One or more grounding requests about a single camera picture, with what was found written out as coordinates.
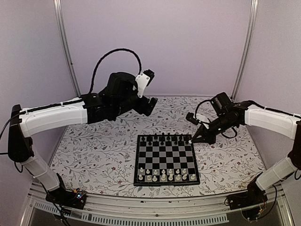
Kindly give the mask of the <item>black white chess board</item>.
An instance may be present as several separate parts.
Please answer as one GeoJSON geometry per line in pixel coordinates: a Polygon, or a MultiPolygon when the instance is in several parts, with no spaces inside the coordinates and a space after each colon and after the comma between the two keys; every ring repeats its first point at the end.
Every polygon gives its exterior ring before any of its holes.
{"type": "Polygon", "coordinates": [[[197,159],[193,144],[185,146],[136,146],[134,186],[193,186],[200,184],[197,159]],[[146,181],[146,170],[150,170],[151,181],[146,181]],[[161,181],[161,171],[166,171],[166,181],[161,181]],[[168,170],[173,169],[173,180],[168,180],[168,170]],[[180,170],[181,179],[175,179],[176,170],[180,170]],[[183,180],[182,170],[187,169],[187,179],[183,180]],[[157,175],[153,175],[153,170],[158,170],[157,175]],[[138,176],[143,176],[143,181],[138,180],[138,176]],[[190,180],[190,175],[195,174],[194,181],[190,180]]]}

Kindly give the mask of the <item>white king piece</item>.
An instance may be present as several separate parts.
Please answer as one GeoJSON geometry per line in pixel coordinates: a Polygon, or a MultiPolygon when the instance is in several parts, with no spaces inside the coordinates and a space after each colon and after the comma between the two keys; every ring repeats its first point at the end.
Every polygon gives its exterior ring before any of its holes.
{"type": "Polygon", "coordinates": [[[168,180],[172,181],[173,180],[173,169],[168,170],[168,180]]]}

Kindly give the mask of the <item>white queen piece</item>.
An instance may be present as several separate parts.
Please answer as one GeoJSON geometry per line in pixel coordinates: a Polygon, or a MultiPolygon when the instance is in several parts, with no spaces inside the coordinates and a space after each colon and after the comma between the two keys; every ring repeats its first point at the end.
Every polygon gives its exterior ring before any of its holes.
{"type": "Polygon", "coordinates": [[[162,174],[160,180],[165,182],[166,181],[166,174],[162,174]]]}

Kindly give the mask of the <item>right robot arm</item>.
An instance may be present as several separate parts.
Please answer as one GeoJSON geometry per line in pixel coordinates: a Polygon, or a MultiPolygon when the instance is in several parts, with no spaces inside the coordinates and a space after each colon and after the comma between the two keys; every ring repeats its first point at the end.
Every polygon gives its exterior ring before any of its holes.
{"type": "Polygon", "coordinates": [[[224,92],[204,100],[216,113],[210,121],[195,110],[186,119],[198,125],[192,143],[214,144],[216,137],[228,129],[247,126],[260,149],[267,169],[247,186],[243,201],[254,205],[261,192],[283,182],[301,168],[301,116],[262,106],[253,100],[234,102],[224,92]]]}

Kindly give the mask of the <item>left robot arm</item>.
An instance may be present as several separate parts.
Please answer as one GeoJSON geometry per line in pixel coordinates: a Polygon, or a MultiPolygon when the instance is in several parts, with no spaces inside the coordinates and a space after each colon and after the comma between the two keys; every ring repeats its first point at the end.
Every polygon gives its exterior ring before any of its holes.
{"type": "Polygon", "coordinates": [[[41,138],[69,125],[115,121],[131,110],[145,116],[151,115],[157,99],[145,97],[144,91],[153,78],[152,70],[137,76],[117,72],[109,76],[108,84],[99,93],[89,92],[65,102],[35,108],[13,106],[6,123],[8,157],[27,169],[59,204],[66,204],[72,192],[64,187],[60,177],[36,151],[42,143],[36,145],[34,138],[41,138]]]}

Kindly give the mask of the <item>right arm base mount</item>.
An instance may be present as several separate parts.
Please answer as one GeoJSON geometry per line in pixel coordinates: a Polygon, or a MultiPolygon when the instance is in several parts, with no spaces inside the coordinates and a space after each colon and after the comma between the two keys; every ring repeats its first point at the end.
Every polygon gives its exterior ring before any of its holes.
{"type": "Polygon", "coordinates": [[[228,195],[226,197],[226,204],[231,210],[236,210],[244,207],[249,207],[264,203],[268,200],[265,191],[251,188],[245,192],[228,195]]]}

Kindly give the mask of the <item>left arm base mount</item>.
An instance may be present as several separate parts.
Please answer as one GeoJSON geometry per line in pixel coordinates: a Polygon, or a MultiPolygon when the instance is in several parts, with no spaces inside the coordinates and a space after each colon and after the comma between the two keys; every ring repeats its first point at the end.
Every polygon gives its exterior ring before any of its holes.
{"type": "Polygon", "coordinates": [[[84,191],[76,190],[76,192],[69,191],[59,187],[53,191],[47,191],[46,201],[82,210],[86,204],[87,195],[84,191]]]}

